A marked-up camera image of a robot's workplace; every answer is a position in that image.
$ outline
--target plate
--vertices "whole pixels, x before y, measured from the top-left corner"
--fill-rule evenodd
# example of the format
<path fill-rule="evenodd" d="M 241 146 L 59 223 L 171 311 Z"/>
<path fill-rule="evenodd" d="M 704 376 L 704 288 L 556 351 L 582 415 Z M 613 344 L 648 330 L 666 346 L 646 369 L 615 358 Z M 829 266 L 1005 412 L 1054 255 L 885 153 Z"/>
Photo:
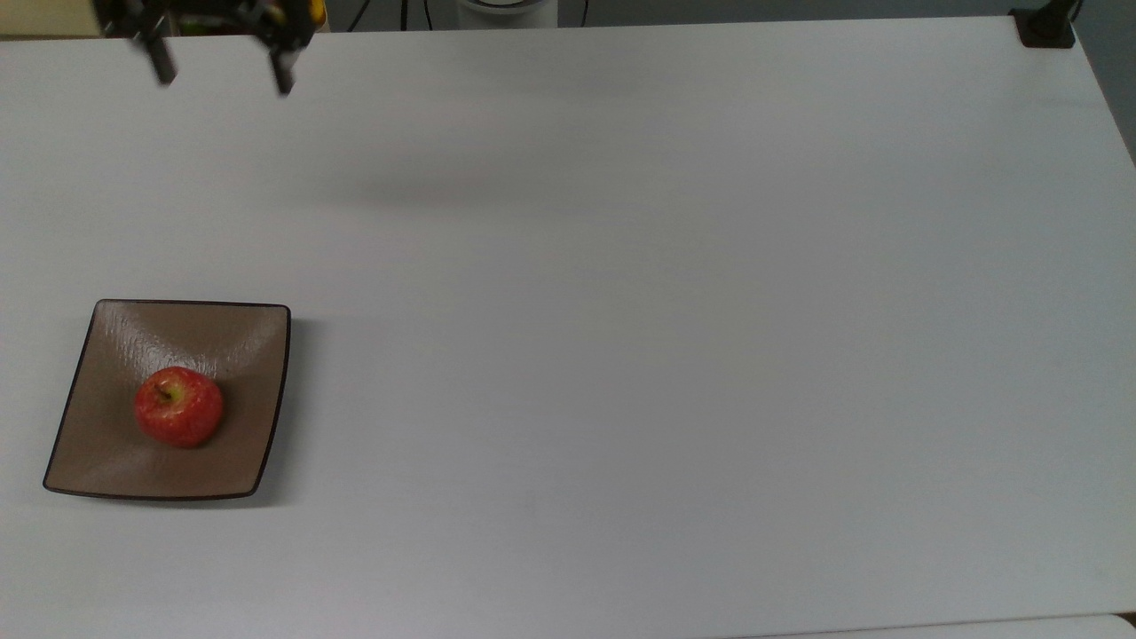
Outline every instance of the plate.
<path fill-rule="evenodd" d="M 291 327 L 291 310 L 277 304 L 100 300 L 43 487 L 117 499 L 252 495 L 276 431 Z M 134 421 L 137 388 L 167 366 L 220 387 L 222 423 L 198 448 L 161 443 Z"/>

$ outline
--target table surface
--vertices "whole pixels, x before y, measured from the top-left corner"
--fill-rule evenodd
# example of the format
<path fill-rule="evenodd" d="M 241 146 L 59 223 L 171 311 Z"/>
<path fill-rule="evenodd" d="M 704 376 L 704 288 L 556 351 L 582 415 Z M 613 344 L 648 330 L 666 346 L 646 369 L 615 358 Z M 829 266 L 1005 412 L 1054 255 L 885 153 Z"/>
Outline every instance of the table surface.
<path fill-rule="evenodd" d="M 1009 18 L 0 43 L 0 633 L 1136 608 L 1136 172 Z M 100 298 L 286 304 L 260 491 L 40 487 Z"/>

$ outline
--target apple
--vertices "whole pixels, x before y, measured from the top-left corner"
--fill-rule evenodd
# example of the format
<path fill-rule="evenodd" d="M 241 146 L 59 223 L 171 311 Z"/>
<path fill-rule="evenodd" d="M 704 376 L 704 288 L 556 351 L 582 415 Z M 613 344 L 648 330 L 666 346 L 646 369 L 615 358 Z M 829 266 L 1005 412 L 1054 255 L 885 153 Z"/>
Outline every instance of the apple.
<path fill-rule="evenodd" d="M 212 437 L 223 412 L 217 384 L 182 366 L 150 375 L 134 395 L 134 418 L 142 432 L 178 448 L 194 448 Z"/>

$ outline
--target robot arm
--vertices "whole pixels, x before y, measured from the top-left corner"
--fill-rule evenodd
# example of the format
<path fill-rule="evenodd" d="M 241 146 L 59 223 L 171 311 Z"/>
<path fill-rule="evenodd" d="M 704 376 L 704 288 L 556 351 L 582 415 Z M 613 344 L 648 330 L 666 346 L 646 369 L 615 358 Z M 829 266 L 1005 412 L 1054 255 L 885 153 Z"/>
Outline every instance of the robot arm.
<path fill-rule="evenodd" d="M 311 42 L 316 27 L 307 0 L 92 0 L 103 35 L 128 38 L 150 57 L 158 82 L 168 85 L 177 75 L 161 36 L 169 14 L 209 16 L 251 33 L 268 49 L 276 89 L 292 90 L 292 66 Z"/>

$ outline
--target plate rim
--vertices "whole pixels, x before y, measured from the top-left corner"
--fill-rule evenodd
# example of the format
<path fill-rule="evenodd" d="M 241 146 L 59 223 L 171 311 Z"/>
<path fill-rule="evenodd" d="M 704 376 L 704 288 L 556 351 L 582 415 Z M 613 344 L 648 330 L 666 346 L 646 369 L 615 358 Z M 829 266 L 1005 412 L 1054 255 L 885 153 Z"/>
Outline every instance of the plate rim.
<path fill-rule="evenodd" d="M 260 459 L 260 467 L 257 470 L 257 479 L 252 482 L 252 488 L 244 492 L 226 492 L 222 495 L 174 495 L 174 496 L 149 496 L 149 495 L 118 495 L 110 492 L 91 492 L 84 490 L 69 490 L 48 486 L 48 475 L 51 474 L 51 466 L 56 460 L 56 450 L 59 448 L 59 439 L 64 433 L 64 421 L 67 418 L 67 410 L 70 408 L 72 398 L 75 395 L 75 384 L 78 382 L 78 373 L 83 368 L 83 360 L 86 358 L 86 349 L 91 342 L 91 332 L 94 330 L 94 318 L 99 307 L 103 304 L 170 304 L 170 305 L 200 305 L 200 306 L 251 306 L 259 308 L 283 308 L 284 309 L 284 360 L 281 363 L 281 385 L 276 393 L 276 408 L 273 412 L 273 424 L 268 430 L 268 441 L 265 443 L 265 454 Z M 80 351 L 78 362 L 75 364 L 75 375 L 72 377 L 70 388 L 67 390 L 67 401 L 64 404 L 62 415 L 59 417 L 59 428 L 56 430 L 56 439 L 51 445 L 51 455 L 48 457 L 48 467 L 43 471 L 43 480 L 40 482 L 50 492 L 60 495 L 75 495 L 78 497 L 95 497 L 100 499 L 122 499 L 131 501 L 216 501 L 220 499 L 239 499 L 249 497 L 260 488 L 260 480 L 265 475 L 268 466 L 268 455 L 273 449 L 273 441 L 276 439 L 276 425 L 279 423 L 281 406 L 284 404 L 284 387 L 287 382 L 289 357 L 292 352 L 292 309 L 283 304 L 257 302 L 257 301 L 211 301 L 192 299 L 130 299 L 130 298 L 102 298 L 94 302 L 91 309 L 91 321 L 86 326 L 86 335 L 83 338 L 83 349 Z"/>

